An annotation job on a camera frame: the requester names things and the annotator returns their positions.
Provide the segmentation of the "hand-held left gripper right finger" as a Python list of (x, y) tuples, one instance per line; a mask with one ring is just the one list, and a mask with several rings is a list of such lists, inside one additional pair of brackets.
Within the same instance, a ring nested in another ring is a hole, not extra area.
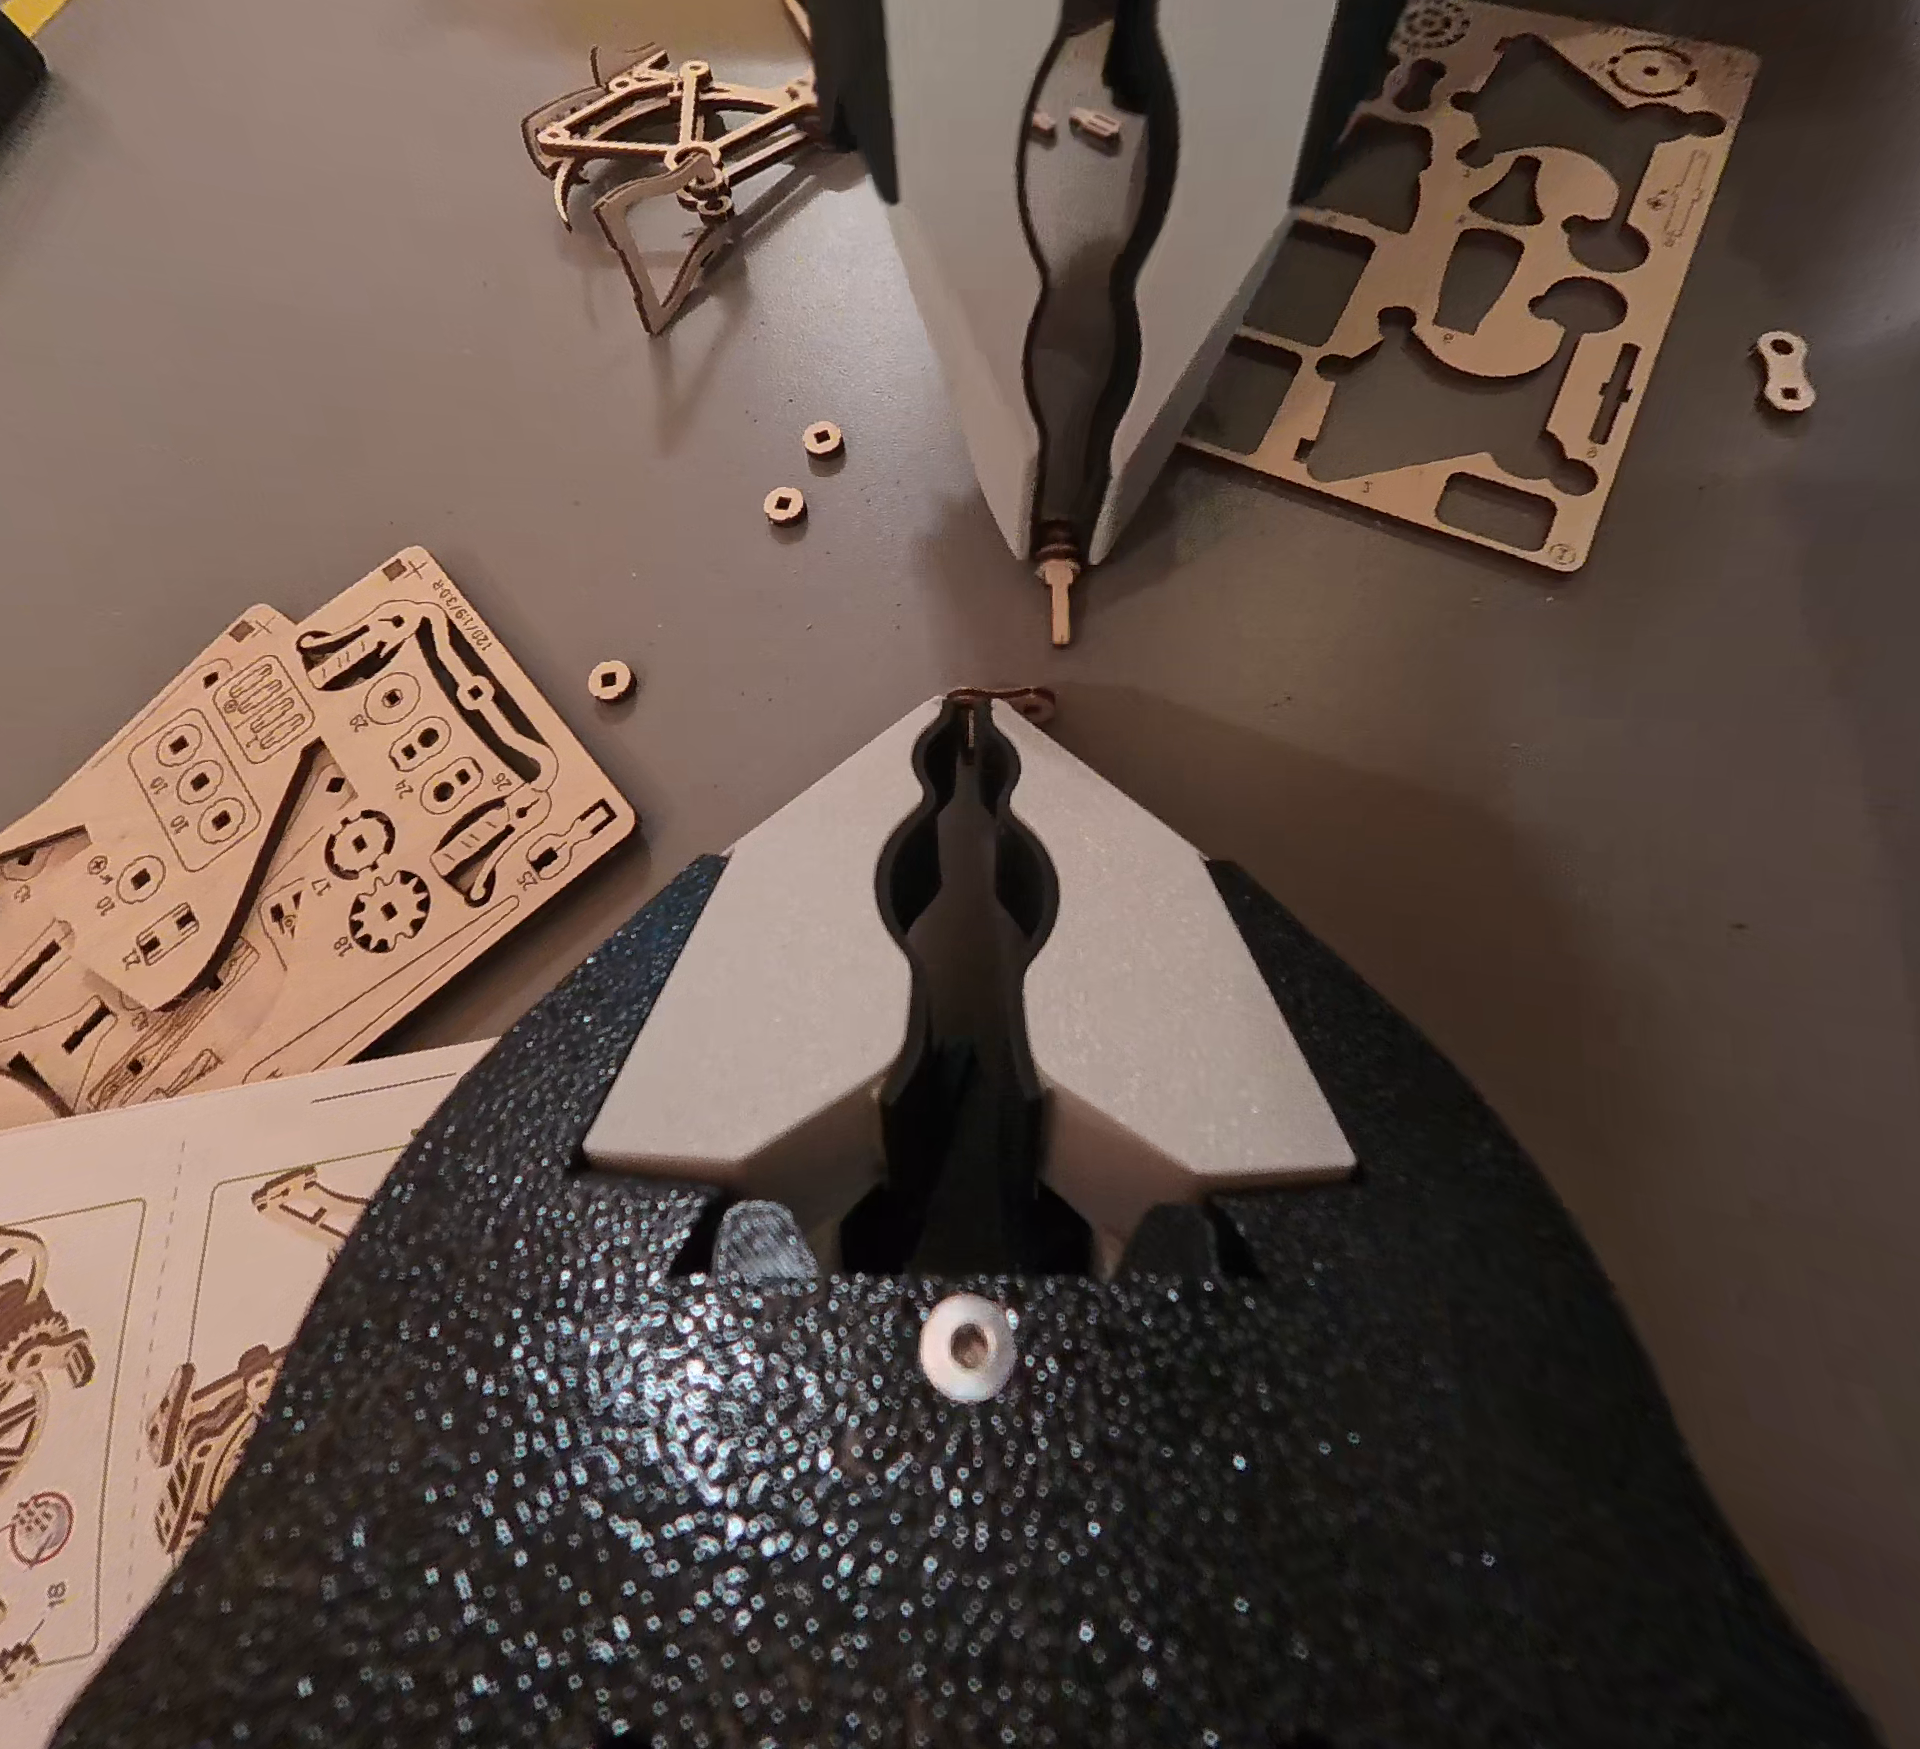
[(1212, 862), (1007, 702), (974, 705), (1039, 1185), (1118, 1269), (1144, 1218), (1344, 1181), (1356, 1153)]

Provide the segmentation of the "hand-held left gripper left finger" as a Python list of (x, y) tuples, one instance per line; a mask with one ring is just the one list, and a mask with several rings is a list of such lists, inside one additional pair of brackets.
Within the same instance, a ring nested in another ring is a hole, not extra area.
[(963, 709), (930, 698), (733, 844), (585, 1161), (782, 1205), (851, 1271), (923, 1251), (959, 1085), (910, 930), (961, 744)]

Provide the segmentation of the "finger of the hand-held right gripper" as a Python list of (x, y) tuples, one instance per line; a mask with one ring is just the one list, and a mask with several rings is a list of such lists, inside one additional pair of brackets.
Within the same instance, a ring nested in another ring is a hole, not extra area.
[(1337, 0), (1153, 0), (1171, 94), (1149, 110), (1164, 200), (1122, 300), (1138, 337), (1090, 525), (1103, 560), (1164, 468), (1286, 226)]
[[(1103, 471), (1088, 431), (1110, 361), (1116, 151), (1075, 142), (1105, 105), (1109, 14), (1068, 0), (880, 0), (899, 199), (886, 219), (972, 473), (1016, 558), (1068, 521), (1088, 558)], [(1053, 116), (1053, 142), (1026, 119)]]

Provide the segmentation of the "wooden link with pin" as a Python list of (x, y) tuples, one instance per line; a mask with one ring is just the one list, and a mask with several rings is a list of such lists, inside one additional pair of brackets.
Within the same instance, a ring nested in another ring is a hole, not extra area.
[(965, 761), (974, 757), (980, 740), (980, 722), (991, 720), (989, 705), (994, 705), (994, 702), (1009, 705), (1015, 715), (1020, 715), (1020, 718), (1026, 718), (1029, 724), (1040, 729), (1048, 728), (1057, 715), (1055, 691), (1046, 685), (961, 685), (946, 691), (945, 702), (958, 711), (958, 746)]

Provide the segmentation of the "partly built wooden model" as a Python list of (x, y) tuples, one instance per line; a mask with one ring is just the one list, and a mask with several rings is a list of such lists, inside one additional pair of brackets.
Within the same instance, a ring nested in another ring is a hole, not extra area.
[[(530, 110), (519, 138), (563, 228), (576, 193), (593, 191), (591, 215), (650, 337), (665, 335), (729, 248), (747, 182), (823, 154), (853, 162), (851, 147), (829, 134), (810, 64), (759, 86), (722, 77), (707, 59), (676, 59), (646, 44), (595, 49), (591, 73), (587, 86)], [(687, 213), (689, 237), (659, 285), (631, 217), (661, 197)]]

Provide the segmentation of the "wooden parts sheet with gears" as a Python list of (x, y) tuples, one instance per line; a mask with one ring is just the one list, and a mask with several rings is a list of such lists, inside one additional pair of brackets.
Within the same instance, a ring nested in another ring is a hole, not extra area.
[(283, 982), (217, 1085), (329, 1067), (637, 831), (443, 565), (407, 547), (298, 630), (331, 764), (254, 917)]

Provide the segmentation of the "wooden parts sheet with slots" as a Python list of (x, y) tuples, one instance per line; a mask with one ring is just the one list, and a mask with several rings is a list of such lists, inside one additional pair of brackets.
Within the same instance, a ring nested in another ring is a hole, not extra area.
[(255, 606), (3, 829), (3, 1124), (204, 1080), (252, 895), (318, 746), (294, 624)]

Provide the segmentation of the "assembly instruction booklet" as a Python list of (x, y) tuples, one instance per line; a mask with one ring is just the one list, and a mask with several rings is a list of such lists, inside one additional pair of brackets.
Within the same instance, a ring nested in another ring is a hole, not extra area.
[(200, 1533), (349, 1231), (488, 1050), (3, 1137), (3, 1745), (47, 1743)]

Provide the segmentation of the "emptied wooden parts frame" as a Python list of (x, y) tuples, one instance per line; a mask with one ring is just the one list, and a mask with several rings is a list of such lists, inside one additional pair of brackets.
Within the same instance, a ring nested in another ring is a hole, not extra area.
[(1186, 449), (1582, 567), (1757, 70), (1667, 33), (1409, 0)]

